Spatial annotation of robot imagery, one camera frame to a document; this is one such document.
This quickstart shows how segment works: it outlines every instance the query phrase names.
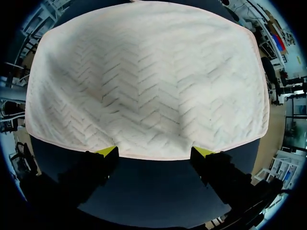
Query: wooden floor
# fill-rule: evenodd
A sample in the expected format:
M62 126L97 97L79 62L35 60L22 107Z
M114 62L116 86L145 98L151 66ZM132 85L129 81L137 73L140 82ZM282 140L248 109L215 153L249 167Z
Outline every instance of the wooden floor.
M271 105L269 129L266 135L261 138L257 153L256 162L252 174L255 175L262 168L268 168L272 157L280 150L283 143L285 127L286 104Z

